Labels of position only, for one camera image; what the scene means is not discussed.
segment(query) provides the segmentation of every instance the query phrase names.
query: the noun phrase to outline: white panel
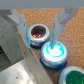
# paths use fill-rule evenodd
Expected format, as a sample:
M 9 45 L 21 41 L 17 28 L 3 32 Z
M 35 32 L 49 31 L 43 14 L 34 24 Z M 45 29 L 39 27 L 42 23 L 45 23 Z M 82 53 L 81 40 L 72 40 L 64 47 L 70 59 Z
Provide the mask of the white panel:
M 13 27 L 2 17 L 0 17 L 0 45 L 12 63 L 22 57 Z
M 80 7 L 84 7 L 84 0 L 0 0 L 0 9 Z

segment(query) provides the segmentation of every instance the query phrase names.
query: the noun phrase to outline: glowing blue light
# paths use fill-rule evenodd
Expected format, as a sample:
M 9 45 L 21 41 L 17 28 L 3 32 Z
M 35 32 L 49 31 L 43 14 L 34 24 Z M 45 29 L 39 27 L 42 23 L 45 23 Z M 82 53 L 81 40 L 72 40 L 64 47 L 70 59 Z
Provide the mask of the glowing blue light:
M 50 44 L 47 45 L 46 51 L 50 56 L 54 57 L 60 57 L 64 54 L 64 49 L 59 43 L 56 43 L 53 49 L 51 49 Z

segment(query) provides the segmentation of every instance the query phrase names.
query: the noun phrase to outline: cylindrical container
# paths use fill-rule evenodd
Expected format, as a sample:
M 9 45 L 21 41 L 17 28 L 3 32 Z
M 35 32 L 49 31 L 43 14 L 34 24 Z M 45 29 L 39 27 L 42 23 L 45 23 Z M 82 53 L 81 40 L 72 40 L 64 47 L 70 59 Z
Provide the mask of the cylindrical container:
M 51 49 L 50 47 L 50 41 L 46 42 L 42 46 L 42 63 L 50 68 L 62 67 L 68 59 L 68 50 L 66 46 L 58 41 L 53 49 Z
M 66 84 L 66 77 L 67 75 L 71 72 L 71 71 L 78 71 L 81 72 L 82 74 L 84 74 L 84 70 L 81 69 L 80 67 L 77 66 L 70 66 L 65 68 L 59 78 L 59 83 L 58 84 Z
M 29 28 L 29 36 L 31 45 L 42 46 L 50 36 L 50 31 L 44 24 L 34 24 Z

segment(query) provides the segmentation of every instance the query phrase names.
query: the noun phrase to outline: brown floor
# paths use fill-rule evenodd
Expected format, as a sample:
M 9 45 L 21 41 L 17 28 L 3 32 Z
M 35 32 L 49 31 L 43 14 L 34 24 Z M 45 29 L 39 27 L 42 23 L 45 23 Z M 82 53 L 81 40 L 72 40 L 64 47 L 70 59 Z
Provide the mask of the brown floor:
M 54 22 L 55 15 L 60 11 L 61 8 L 18 10 L 20 14 L 25 16 L 29 27 L 33 24 L 41 23 L 47 25 L 49 28 L 51 28 Z M 58 40 L 64 43 L 69 51 L 66 67 L 79 66 L 84 69 L 84 8 L 80 8 L 78 14 L 66 24 Z M 33 49 L 33 51 L 38 59 L 40 59 L 40 50 Z M 54 84 L 57 84 L 62 70 L 53 71 L 46 69 Z

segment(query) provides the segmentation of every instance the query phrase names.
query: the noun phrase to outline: brown carpet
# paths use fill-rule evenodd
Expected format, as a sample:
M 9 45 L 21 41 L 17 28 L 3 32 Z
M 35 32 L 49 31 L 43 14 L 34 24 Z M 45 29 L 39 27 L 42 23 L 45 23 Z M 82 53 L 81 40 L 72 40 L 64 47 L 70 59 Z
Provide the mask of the brown carpet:
M 61 8 L 56 9 L 22 9 L 17 10 L 25 16 L 28 26 L 41 23 L 49 28 L 54 22 L 54 17 L 61 11 Z M 59 41 L 64 43 L 69 51 L 67 66 L 79 66 L 84 69 L 84 8 L 80 8 L 78 14 L 70 20 L 64 31 L 59 35 Z M 33 49 L 34 53 L 40 59 L 40 50 Z M 45 68 L 48 75 L 54 84 L 57 84 L 60 73 Z

